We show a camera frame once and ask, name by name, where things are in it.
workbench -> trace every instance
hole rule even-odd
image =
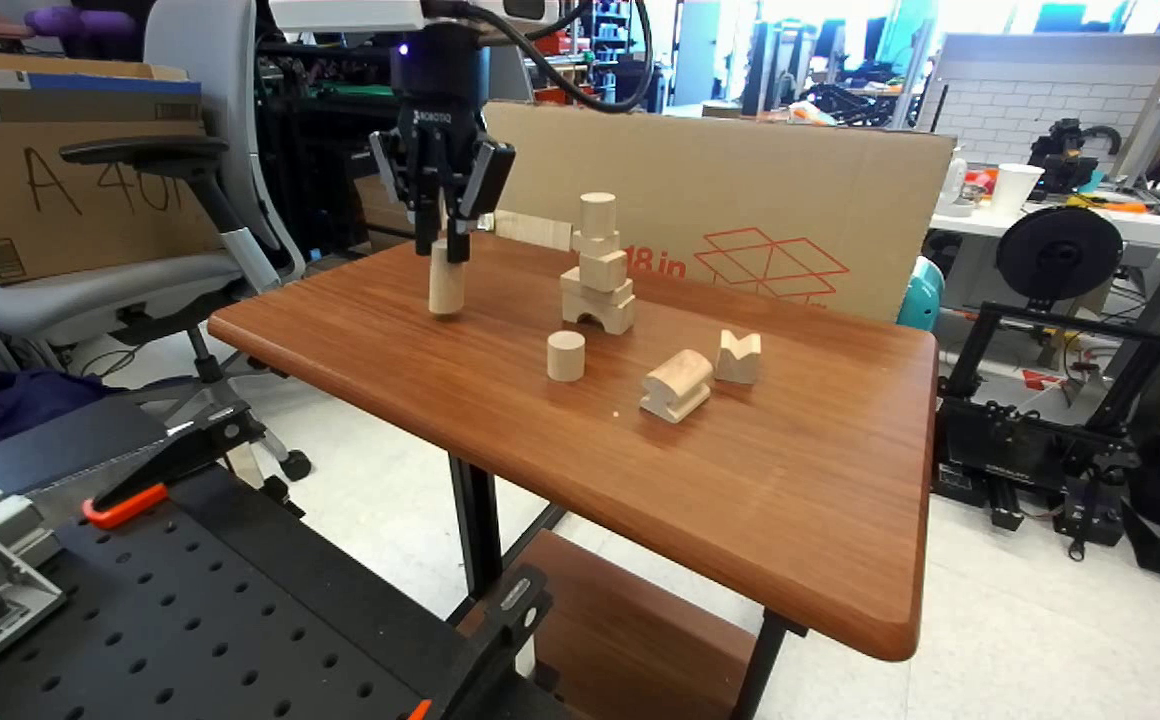
[[[0,656],[0,720],[35,718],[410,718],[470,645],[224,468],[118,531],[78,526],[162,427],[117,396],[0,444],[0,487],[30,492],[64,609]],[[470,718],[559,718],[499,675]]]

wire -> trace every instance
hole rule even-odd
[[[636,3],[636,22],[640,22],[640,27],[645,27],[645,78],[640,78],[640,84],[630,88],[630,97],[622,97],[622,100],[614,100],[614,103],[603,103],[603,100],[591,100],[591,97],[582,97],[565,72],[554,72],[552,66],[548,66],[548,55],[525,37],[525,32],[515,32],[504,16],[496,16],[496,14],[486,14],[486,7],[480,7],[480,3],[458,3],[455,14],[464,14],[464,16],[470,16],[470,22],[485,22],[485,23],[491,23],[496,32],[504,32],[554,88],[565,88],[577,103],[582,103],[582,107],[594,107],[594,114],[630,114],[645,97],[649,97],[649,88],[652,88],[652,81],[657,81],[657,47],[652,47],[652,16],[649,16],[649,0],[630,0]]]
[[[99,352],[99,356],[90,356],[90,362],[78,367],[78,377],[108,382],[111,372],[131,367],[137,352],[138,352],[138,350],[111,350],[111,352]]]

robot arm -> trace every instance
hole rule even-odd
[[[387,0],[380,7],[355,0],[355,14],[370,16],[370,32],[387,40],[392,94],[399,100],[399,122],[392,134],[370,136],[370,155],[387,196],[410,217],[421,255],[442,233],[446,259],[464,264],[467,233],[499,203],[510,169],[510,147],[496,143],[480,126],[486,37],[515,40],[545,78],[559,81],[526,37],[554,32],[588,7],[591,0]],[[652,32],[645,0],[636,0],[636,14],[649,61],[645,84],[618,103],[600,103],[572,88],[578,103],[629,114],[649,94]]]

cylindrical object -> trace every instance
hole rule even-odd
[[[446,242],[436,242],[429,253],[429,317],[464,311],[464,264],[450,264]]]
[[[578,196],[578,222],[572,230],[572,248],[578,255],[603,255],[603,253],[618,248],[614,193],[582,193]]]
[[[1032,196],[1040,177],[1044,169],[1032,169],[1032,163],[1000,163],[996,185],[991,185],[991,214],[996,217],[1024,214],[1024,200]]]
[[[392,94],[406,107],[485,107],[491,66],[474,27],[429,23],[392,47]]]
[[[75,7],[30,7],[30,14],[25,14],[25,23],[35,37],[82,37],[82,22]]]
[[[582,337],[552,333],[548,337],[548,382],[577,384],[582,377]]]

metal perforated plate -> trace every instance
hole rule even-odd
[[[118,535],[66,526],[58,546],[43,573],[66,606],[0,656],[0,720],[377,720],[421,700],[172,504]],[[387,585],[355,602],[403,612]]]

